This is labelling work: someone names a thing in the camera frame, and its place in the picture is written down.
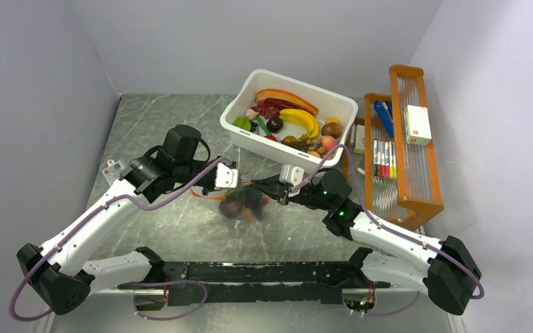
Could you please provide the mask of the clear zip top bag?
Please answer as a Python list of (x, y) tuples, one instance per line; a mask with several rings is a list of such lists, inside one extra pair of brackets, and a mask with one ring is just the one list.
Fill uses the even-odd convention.
[(268, 221), (276, 215), (277, 202), (255, 188), (251, 182), (233, 189), (189, 190), (198, 205), (230, 221)]

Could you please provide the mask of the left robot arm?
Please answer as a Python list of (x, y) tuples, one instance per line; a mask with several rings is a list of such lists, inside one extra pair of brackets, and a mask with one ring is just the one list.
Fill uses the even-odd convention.
[(117, 177), (93, 206), (50, 240), (19, 249), (22, 286), (30, 286), (49, 313), (64, 315), (103, 289), (121, 285), (153, 289), (165, 282), (164, 261), (146, 246), (99, 261), (91, 260), (91, 255), (136, 212), (158, 210), (193, 186), (213, 191), (239, 184), (236, 163), (226, 157), (197, 160), (200, 145), (204, 145), (200, 132), (181, 124), (167, 132), (161, 145), (128, 164), (110, 164), (108, 171)]

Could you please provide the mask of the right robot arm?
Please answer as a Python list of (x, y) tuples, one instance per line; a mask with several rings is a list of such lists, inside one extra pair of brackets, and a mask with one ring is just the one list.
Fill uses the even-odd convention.
[(250, 186), (282, 205), (323, 210), (323, 224), (333, 235), (375, 247), (347, 268), (354, 287), (390, 282), (426, 295), (439, 309), (457, 316), (471, 300), (484, 296), (480, 269), (461, 239), (428, 237), (385, 221), (350, 199), (353, 189), (336, 169), (325, 169), (317, 183), (279, 173), (252, 180)]

